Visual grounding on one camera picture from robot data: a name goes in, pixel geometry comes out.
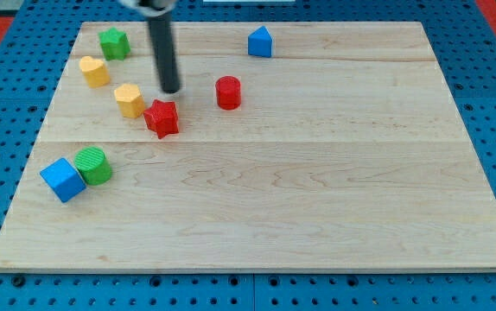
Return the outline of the silver rod mount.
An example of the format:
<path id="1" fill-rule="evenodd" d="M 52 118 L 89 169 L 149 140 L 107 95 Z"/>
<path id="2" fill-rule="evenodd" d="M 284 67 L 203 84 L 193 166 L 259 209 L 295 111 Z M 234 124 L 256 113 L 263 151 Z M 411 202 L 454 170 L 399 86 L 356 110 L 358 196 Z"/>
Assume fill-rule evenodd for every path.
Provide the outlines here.
<path id="1" fill-rule="evenodd" d="M 171 12 L 177 0 L 118 0 L 124 7 L 136 10 L 142 16 L 161 16 Z"/>

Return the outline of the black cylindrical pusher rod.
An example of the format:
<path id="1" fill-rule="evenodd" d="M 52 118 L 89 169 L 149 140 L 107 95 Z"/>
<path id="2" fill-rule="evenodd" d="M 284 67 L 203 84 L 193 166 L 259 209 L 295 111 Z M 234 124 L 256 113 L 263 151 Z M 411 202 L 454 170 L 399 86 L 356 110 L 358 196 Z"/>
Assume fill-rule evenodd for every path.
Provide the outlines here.
<path id="1" fill-rule="evenodd" d="M 181 89 L 181 81 L 175 54 L 172 15 L 167 12 L 149 17 L 147 24 L 160 88 L 168 94 L 176 93 Z"/>

